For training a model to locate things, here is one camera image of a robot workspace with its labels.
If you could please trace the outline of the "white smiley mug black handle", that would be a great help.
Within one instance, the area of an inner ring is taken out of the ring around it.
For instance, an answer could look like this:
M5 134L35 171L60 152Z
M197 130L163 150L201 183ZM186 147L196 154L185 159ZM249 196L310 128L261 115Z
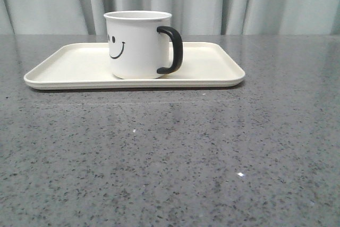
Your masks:
M177 71L183 41L171 27L172 15L160 11L104 14L112 73L121 79L155 79Z

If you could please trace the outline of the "cream rectangular tray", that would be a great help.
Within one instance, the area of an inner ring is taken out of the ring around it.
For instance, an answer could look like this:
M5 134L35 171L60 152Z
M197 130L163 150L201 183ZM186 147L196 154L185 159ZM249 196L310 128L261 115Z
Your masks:
M245 72L217 44L184 42L179 70L158 79L119 79L111 72L107 43L63 46L24 76L39 90L118 88L214 88L241 83Z

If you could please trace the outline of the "grey curtain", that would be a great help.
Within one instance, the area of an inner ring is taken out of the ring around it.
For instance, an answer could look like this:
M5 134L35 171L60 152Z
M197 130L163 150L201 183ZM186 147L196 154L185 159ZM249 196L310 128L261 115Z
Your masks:
M1 0L1 34L103 35L126 10L169 12L183 35L339 34L339 0Z

